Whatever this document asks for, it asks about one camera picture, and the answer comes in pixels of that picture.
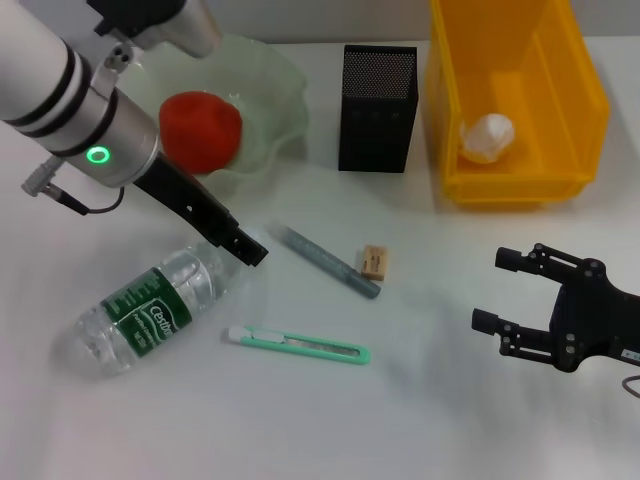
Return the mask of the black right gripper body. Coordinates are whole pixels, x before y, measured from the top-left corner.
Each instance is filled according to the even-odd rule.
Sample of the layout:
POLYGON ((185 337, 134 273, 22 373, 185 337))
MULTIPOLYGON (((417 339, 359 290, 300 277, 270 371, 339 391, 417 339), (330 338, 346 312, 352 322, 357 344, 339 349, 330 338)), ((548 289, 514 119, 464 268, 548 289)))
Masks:
POLYGON ((549 331, 553 365, 571 373, 602 356, 639 364, 639 297, 616 288, 605 265, 585 259, 562 281, 549 331))

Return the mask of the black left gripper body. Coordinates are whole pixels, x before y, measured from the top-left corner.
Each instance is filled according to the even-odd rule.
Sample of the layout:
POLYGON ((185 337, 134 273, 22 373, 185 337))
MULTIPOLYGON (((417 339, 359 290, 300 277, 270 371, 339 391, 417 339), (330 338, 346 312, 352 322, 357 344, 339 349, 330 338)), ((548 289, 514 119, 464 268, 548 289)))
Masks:
POLYGON ((230 211, 162 152, 134 185, 184 219, 212 245, 240 246, 238 222, 230 211))

